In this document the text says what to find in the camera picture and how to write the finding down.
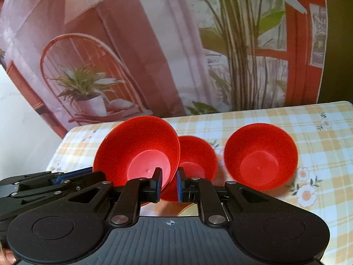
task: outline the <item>plastic bowl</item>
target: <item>plastic bowl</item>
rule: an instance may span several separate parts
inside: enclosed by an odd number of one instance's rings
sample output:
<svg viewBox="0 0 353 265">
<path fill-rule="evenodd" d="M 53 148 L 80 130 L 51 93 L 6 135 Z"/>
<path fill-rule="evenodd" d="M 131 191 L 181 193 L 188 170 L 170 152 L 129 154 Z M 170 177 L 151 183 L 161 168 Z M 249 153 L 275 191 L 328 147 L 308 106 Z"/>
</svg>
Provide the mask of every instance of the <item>plastic bowl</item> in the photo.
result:
<svg viewBox="0 0 353 265">
<path fill-rule="evenodd" d="M 105 137 L 94 158 L 93 171 L 102 171 L 114 186 L 122 186 L 134 178 L 151 178 L 160 167 L 164 188 L 175 175 L 179 158 L 178 135 L 169 123 L 158 117 L 134 117 Z"/>
<path fill-rule="evenodd" d="M 200 177 L 212 181 L 216 175 L 218 161 L 209 143 L 195 136 L 179 136 L 180 163 L 186 177 Z M 176 176 L 162 191 L 161 199 L 178 201 Z"/>
<path fill-rule="evenodd" d="M 284 185 L 298 163 L 297 147 L 284 130 L 271 124 L 249 124 L 227 140 L 224 162 L 230 176 L 253 189 Z"/>
</svg>

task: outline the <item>white wall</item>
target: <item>white wall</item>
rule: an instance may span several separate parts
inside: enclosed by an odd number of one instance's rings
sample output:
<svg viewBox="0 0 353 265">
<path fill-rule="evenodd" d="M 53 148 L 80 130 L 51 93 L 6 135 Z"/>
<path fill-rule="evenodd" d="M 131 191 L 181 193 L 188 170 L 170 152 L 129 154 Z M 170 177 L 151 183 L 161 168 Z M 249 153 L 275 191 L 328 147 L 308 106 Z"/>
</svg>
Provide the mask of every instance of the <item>white wall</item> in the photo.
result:
<svg viewBox="0 0 353 265">
<path fill-rule="evenodd" d="M 45 171 L 60 142 L 0 66 L 0 180 Z"/>
</svg>

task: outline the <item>printed backdrop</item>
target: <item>printed backdrop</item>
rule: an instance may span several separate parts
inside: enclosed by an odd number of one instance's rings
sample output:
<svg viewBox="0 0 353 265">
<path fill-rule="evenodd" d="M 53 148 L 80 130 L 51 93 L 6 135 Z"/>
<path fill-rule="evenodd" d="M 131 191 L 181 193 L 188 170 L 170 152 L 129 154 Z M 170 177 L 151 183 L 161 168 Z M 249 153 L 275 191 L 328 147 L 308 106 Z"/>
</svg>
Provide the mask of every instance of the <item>printed backdrop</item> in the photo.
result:
<svg viewBox="0 0 353 265">
<path fill-rule="evenodd" d="M 325 0 L 0 1 L 0 61 L 61 137 L 317 101 Z"/>
</svg>

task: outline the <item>human hand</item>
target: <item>human hand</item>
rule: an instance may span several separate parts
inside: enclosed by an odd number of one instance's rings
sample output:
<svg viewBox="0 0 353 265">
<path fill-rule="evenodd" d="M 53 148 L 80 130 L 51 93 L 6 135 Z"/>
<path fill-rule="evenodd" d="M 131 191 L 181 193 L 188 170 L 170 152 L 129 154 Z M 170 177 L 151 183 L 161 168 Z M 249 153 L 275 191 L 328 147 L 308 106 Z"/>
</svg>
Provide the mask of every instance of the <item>human hand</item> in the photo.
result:
<svg viewBox="0 0 353 265">
<path fill-rule="evenodd" d="M 16 262 L 16 259 L 9 249 L 0 248 L 0 265 L 11 265 Z"/>
</svg>

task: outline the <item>table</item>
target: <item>table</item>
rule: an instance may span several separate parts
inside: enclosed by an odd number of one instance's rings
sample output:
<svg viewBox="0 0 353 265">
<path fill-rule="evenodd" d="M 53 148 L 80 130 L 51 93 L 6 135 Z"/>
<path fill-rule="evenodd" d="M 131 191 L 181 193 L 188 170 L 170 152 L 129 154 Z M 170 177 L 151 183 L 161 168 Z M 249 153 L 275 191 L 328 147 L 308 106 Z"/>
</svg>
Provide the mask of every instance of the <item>table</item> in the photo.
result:
<svg viewBox="0 0 353 265">
<path fill-rule="evenodd" d="M 214 148 L 219 169 L 214 184 L 231 180 L 223 162 L 229 136 L 251 123 L 271 123 L 284 129 L 295 141 L 299 159 L 295 176 L 285 186 L 267 192 L 309 210 L 325 220 L 330 242 L 322 262 L 353 264 L 353 106 L 334 102 L 309 106 L 249 110 L 165 119 L 178 135 L 194 135 Z M 98 146 L 119 124 L 104 123 L 73 128 L 63 139 L 47 170 L 69 172 L 92 166 Z M 188 204 L 148 204 L 141 215 L 189 214 Z"/>
</svg>

